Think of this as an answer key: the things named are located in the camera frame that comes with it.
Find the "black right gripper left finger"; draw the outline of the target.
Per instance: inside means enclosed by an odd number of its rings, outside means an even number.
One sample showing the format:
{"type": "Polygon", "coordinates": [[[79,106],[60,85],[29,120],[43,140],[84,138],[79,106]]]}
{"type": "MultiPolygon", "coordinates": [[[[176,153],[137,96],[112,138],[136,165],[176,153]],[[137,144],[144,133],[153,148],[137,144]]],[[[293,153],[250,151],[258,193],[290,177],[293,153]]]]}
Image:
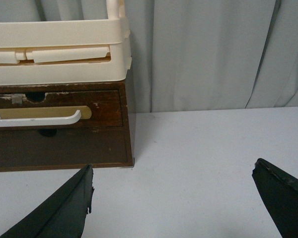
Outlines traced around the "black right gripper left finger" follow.
{"type": "Polygon", "coordinates": [[[86,165],[2,238],[80,238],[91,213],[92,165],[86,165]]]}

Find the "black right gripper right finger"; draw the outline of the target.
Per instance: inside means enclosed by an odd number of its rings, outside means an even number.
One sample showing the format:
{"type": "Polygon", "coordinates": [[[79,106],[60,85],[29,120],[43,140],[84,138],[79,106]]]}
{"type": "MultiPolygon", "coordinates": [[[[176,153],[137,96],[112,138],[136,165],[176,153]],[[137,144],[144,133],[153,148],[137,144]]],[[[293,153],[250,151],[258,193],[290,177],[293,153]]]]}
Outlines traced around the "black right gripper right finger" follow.
{"type": "Polygon", "coordinates": [[[262,158],[252,178],[281,236],[298,238],[298,179],[262,158]]]}

